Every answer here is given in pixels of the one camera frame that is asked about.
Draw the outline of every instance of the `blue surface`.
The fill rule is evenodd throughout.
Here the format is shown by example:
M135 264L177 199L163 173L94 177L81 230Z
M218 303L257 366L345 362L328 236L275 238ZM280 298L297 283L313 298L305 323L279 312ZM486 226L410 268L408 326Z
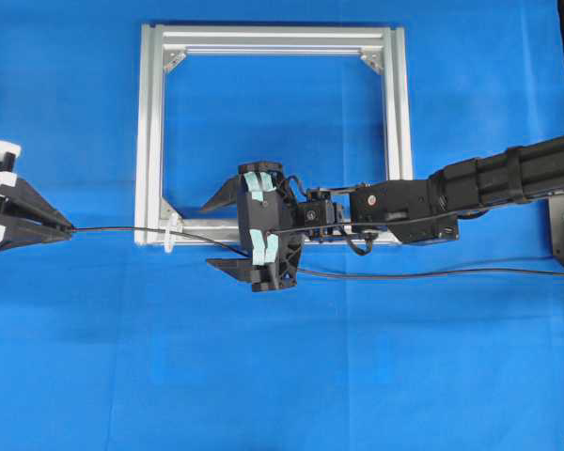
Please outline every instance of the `blue surface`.
M404 25L421 178L564 133L554 0L0 2L0 137L78 226L133 221L140 24L163 21ZM310 184L380 179L376 83L351 59L189 58L167 91L168 198L193 212L256 158ZM527 259L550 254L546 210L304 264L559 270ZM564 280L302 277L252 295L204 263L226 255L126 234L0 255L0 450L564 449Z

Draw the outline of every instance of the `wire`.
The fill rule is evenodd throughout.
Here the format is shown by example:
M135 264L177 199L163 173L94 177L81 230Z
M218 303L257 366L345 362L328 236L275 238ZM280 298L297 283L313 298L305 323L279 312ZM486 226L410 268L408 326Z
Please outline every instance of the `wire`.
M307 198L307 193L305 191L305 188L303 188L303 183L301 182L301 179L299 179L297 176L289 176L284 179L284 181L288 181L288 182L290 182L291 180L294 180L294 182L297 184L299 193L301 193L303 197Z
M162 228L150 228L150 227L132 227L132 226L115 226L115 227L74 227L71 232L73 233L80 233L80 232L154 232L154 233L165 233L165 230ZM233 246L225 244L224 242L212 240L211 238L201 237L199 235L194 235L192 233L186 232L178 232L175 230L171 230L169 233L176 237L184 237L189 238L191 240L197 241L204 241L210 244L215 244L216 246L223 247L224 249L228 249L228 251L232 251L235 254L243 257L250 257L246 252L243 252L239 249L236 249Z
M429 277L444 277L450 275L467 275L482 273L515 273L520 275L544 275L553 277L564 277L564 272L527 270L523 268L470 268L465 270L433 271L433 272L414 272L406 274L350 274L342 272L321 272L299 268L298 272L303 274L325 277L327 279L341 280L407 280L424 279Z
M134 231L165 233L165 230L161 228L133 227L133 226L74 227L71 230L71 232L73 233L134 232ZM192 233L186 233L186 232L171 231L170 233L171 235L174 236L190 238L197 241L204 241L210 244L215 244L217 246L223 247L224 249L227 249L228 251L234 252L240 256L247 258L250 257L247 253L220 241L212 240L210 238L201 237L199 235L194 235ZM341 279L341 280L408 280L408 279L422 279L422 278L430 278L430 277L444 277L450 275L467 275L467 274L482 274L482 273L515 273L520 275L564 277L564 272L527 270L522 268L470 268L465 270L414 272L414 273L405 273L405 274L351 274L351 273L342 273L342 272L313 271L305 268L298 268L297 271L303 274L313 275L316 277L323 277L327 279Z
M459 214L458 219L463 219L464 221L468 221L470 219L477 219L481 216L484 216L488 212L489 212L488 210L485 210L485 211L478 211L476 213L471 213L471 214Z

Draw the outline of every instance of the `aluminum frame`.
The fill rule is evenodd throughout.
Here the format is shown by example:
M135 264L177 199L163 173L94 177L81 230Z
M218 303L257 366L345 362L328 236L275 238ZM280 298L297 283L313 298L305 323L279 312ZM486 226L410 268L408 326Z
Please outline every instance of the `aluminum frame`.
M403 28L143 25L135 226L183 230L222 242L239 240L236 219L181 218L163 198L165 78L193 54L359 56L382 79L386 179L413 178ZM165 248L171 243L202 243L142 231L135 232L134 240ZM400 243L390 232L381 233L376 242Z

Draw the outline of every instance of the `light blue tape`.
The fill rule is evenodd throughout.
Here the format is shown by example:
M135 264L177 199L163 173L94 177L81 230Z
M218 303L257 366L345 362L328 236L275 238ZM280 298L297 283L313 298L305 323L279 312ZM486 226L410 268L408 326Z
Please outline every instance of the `light blue tape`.
M278 254L278 236L270 235L267 237L267 248L265 249L265 263L274 263L275 256Z
M275 191L275 187L274 182L272 181L272 176L270 176L267 172L259 172L259 177L261 178L261 183L259 183L256 173L247 172L244 174L248 191L251 193L253 200L263 202L263 193Z
M262 266L265 264L265 241L263 240L263 233L256 228L251 228L249 233L251 234L251 241L253 242L253 264Z
M244 179L246 180L246 185L248 186L248 191L251 193L251 197L253 197L254 200L263 202L263 191L261 191L261 187L259 186L257 174L247 172L244 174Z
M261 185L263 185L263 191L268 193L275 190L274 183L272 182L272 176L267 172L260 172L261 174Z

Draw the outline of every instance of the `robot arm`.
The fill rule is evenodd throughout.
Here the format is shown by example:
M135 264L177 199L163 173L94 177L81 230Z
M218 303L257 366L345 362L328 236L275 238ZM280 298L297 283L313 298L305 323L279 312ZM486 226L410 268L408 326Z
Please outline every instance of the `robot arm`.
M208 262L254 291L294 287L305 240L345 240L360 255L384 230L406 244L452 241L459 238L460 219L564 194L564 136L450 164L427 179L308 190L305 202L297 201L290 179L279 163L244 164L203 207L236 203L241 246L252 257ZM349 221L336 195L349 196Z

